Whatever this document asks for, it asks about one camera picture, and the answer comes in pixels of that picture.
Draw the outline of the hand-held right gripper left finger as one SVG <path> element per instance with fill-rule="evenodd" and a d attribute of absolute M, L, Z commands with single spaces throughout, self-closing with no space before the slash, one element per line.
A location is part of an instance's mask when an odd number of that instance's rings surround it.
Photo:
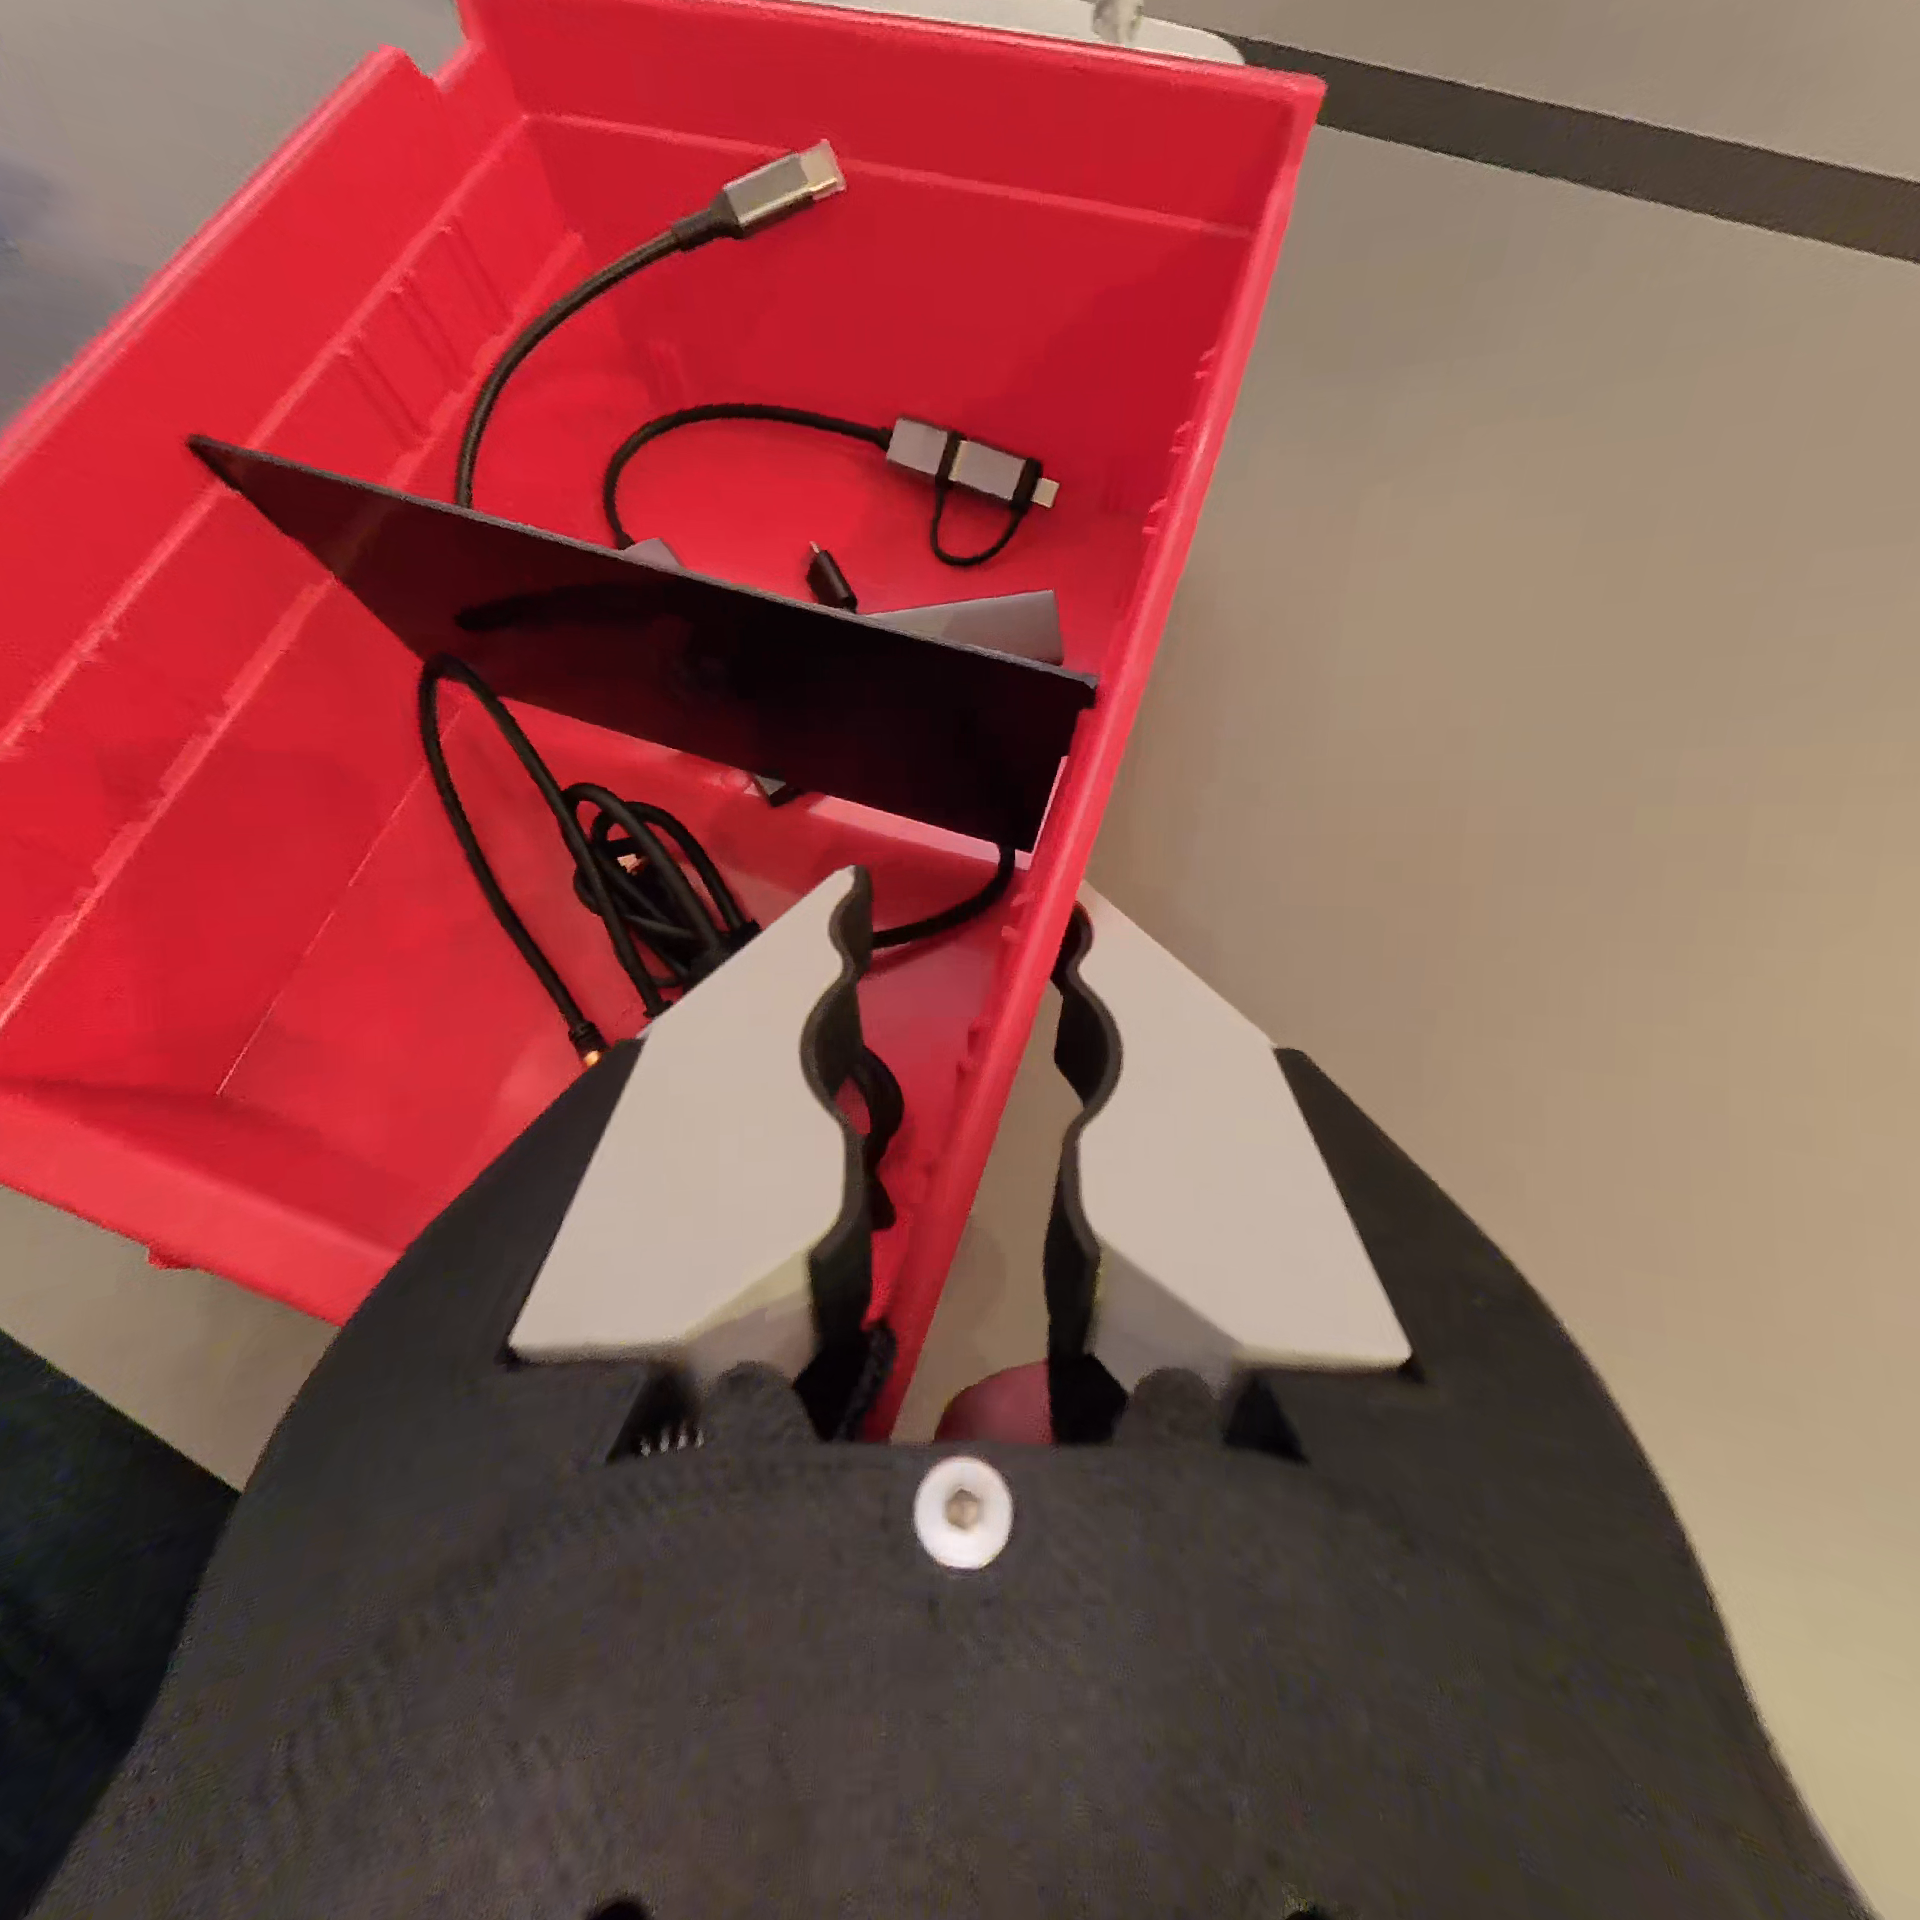
<path fill-rule="evenodd" d="M 823 878 L 654 1020 L 506 1338 L 530 1365 L 786 1376 L 824 1436 L 877 1386 L 872 1178 L 843 1111 L 872 882 Z"/>

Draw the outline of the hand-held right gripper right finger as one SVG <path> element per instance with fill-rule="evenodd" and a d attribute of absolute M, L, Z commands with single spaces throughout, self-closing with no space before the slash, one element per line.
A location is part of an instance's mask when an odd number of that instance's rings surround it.
<path fill-rule="evenodd" d="M 1079 1101 L 1042 1247 L 1047 1413 L 1110 1436 L 1137 1386 L 1397 1373 L 1413 1344 L 1277 1044 L 1101 895 L 1050 974 Z"/>

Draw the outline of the red plastic bin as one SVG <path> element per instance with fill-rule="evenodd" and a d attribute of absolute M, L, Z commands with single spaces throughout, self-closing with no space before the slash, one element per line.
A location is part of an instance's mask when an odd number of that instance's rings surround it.
<path fill-rule="evenodd" d="M 903 1085 L 871 1320 L 897 1414 L 1088 869 L 1322 117 L 1302 54 L 1210 64 L 813 5 L 462 5 L 365 59 L 3 436 L 3 1186 L 326 1320 L 579 1071 L 483 907 L 418 735 L 422 661 L 184 438 L 449 501 L 499 350 L 729 180 L 846 188 L 563 325 L 471 512 L 896 623 L 1049 589 L 1096 682 L 1009 888 L 877 958 Z M 1057 483 L 927 550 L 875 451 L 720 423 L 899 416 Z M 560 787 L 677 814 L 771 923 L 856 864 L 880 927 L 1009 847 L 505 701 Z"/>

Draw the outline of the slim dark usb hub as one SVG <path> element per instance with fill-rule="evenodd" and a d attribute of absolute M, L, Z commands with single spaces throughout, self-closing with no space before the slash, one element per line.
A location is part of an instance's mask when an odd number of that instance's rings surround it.
<path fill-rule="evenodd" d="M 829 142 L 783 152 L 725 182 L 709 205 L 614 256 L 605 268 L 577 279 L 563 294 L 537 311 L 499 350 L 471 400 L 454 454 L 449 501 L 462 509 L 472 506 L 483 436 L 510 382 L 545 340 L 583 315 L 590 304 L 671 256 L 720 243 L 747 243 L 757 234 L 826 202 L 843 188 L 846 178 Z M 953 571 L 973 571 L 993 563 L 1021 532 L 1031 514 L 1050 507 L 1057 493 L 1057 483 L 1042 461 L 1017 456 L 1005 447 L 987 445 L 944 424 L 910 416 L 877 424 L 763 400 L 722 400 L 655 416 L 638 424 L 608 454 L 600 514 L 617 550 L 639 550 L 617 509 L 617 492 L 625 469 L 643 447 L 701 424 L 779 424 L 875 451 L 893 471 L 913 475 L 927 487 L 927 550 Z M 1001 507 L 998 534 L 970 552 L 953 552 L 944 541 L 944 516 L 955 492 Z M 1057 599 L 1049 589 L 903 608 L 896 612 L 896 623 L 919 638 L 965 642 L 1037 664 L 1064 663 L 1063 619 Z"/>

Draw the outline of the black bin divider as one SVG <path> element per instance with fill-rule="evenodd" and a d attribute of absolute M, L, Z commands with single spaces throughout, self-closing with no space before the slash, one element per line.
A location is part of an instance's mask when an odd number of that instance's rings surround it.
<path fill-rule="evenodd" d="M 505 701 L 1031 850 L 1096 679 L 191 434 L 416 658 Z"/>

